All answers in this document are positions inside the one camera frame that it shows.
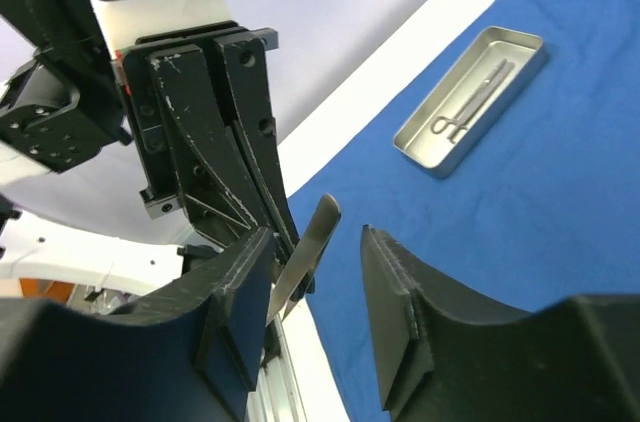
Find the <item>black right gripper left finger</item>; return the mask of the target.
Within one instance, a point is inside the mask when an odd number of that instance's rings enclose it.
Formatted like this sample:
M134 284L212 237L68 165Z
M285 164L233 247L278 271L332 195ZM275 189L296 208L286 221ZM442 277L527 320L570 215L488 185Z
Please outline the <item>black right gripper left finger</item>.
M5 421L241 421L255 389L275 251L257 228L113 313L1 303Z

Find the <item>steel scalpel handle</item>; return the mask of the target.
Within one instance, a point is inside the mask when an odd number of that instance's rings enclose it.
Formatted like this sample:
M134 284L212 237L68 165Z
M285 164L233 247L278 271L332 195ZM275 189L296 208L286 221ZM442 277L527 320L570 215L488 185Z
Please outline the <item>steel scalpel handle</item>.
M266 325L281 312L286 317L307 293L322 255L341 219L341 208L330 194L323 194L311 220L281 272L270 297Z

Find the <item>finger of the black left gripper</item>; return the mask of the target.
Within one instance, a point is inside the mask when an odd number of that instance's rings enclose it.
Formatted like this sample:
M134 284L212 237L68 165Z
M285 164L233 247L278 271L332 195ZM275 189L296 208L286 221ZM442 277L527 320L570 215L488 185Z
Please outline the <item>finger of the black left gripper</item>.
M229 246L264 225L265 210L224 124L204 52L188 44L154 51L149 63L187 218L198 234Z
M224 62L236 140L269 224L277 234L275 274L280 275L299 235L284 190L265 47L254 34L220 36L215 43Z

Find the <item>steel ring-handled forceps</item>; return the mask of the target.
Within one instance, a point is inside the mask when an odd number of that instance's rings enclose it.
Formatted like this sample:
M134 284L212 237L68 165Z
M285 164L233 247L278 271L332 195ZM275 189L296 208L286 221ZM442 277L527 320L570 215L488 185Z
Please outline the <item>steel ring-handled forceps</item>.
M475 116L493 92L503 83L505 78L514 68L514 63L503 59L462 104L453 117L438 116L430 126L430 131L439 135L452 127L452 132L447 136L450 142L454 142L456 134L467 129L468 122Z

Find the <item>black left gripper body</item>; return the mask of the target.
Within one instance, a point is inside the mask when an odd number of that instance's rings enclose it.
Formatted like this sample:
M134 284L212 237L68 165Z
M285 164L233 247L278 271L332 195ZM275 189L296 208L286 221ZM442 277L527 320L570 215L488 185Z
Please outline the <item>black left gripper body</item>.
M224 62L215 43L216 38L231 34L258 36L265 47L265 56L267 51L274 50L278 46L278 34L271 28L249 30L242 26L208 26L144 37L138 40L136 45L123 50L118 55L118 69L122 75L126 112L135 134L138 153L148 181L148 186L142 191L141 196L147 212L153 218L179 209L184 210L184 204L179 198L176 170L171 157L167 135L168 123L162 115L163 104L160 102L158 90L150 74L149 55L154 51L174 49L188 44L203 50L224 124L232 131L241 166L246 169L253 184L245 159L241 155L240 145L236 140L233 128L235 117L231 112L230 91L224 75ZM253 191L261 204L255 186Z

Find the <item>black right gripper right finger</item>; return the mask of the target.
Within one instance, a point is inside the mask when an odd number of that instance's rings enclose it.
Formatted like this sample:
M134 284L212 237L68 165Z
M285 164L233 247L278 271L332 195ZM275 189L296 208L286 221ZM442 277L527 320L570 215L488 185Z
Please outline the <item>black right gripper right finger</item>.
M638 419L637 295L578 295L527 312L372 226L360 253L379 397L392 420Z

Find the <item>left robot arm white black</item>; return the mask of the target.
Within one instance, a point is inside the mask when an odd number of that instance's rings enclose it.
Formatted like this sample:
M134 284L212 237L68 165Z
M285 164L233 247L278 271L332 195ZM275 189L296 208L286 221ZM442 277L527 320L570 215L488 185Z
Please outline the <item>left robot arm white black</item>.
M269 94L275 30L240 25L225 0L1 0L1 14L34 47L1 98L4 145L54 173L134 145L151 217L182 210L220 247L267 227L282 273L299 235Z

